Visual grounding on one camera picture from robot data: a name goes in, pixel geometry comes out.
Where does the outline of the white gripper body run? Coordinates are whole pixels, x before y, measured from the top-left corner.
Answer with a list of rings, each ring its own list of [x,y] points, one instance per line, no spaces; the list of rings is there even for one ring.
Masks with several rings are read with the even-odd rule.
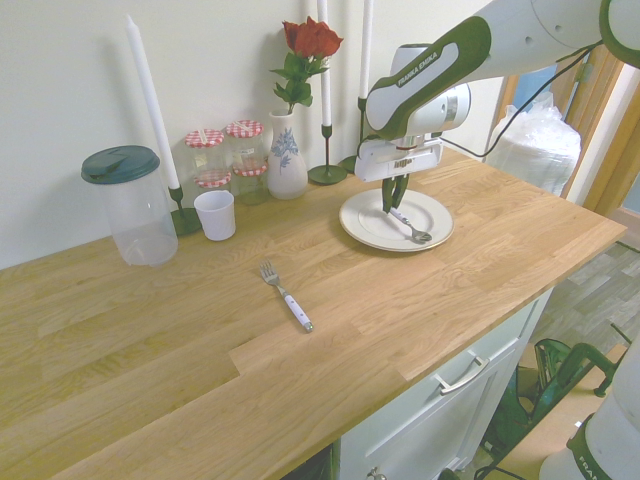
[[[372,182],[432,169],[443,153],[439,139],[428,140],[411,150],[398,149],[385,140],[367,140],[359,147],[354,173],[364,182]]]

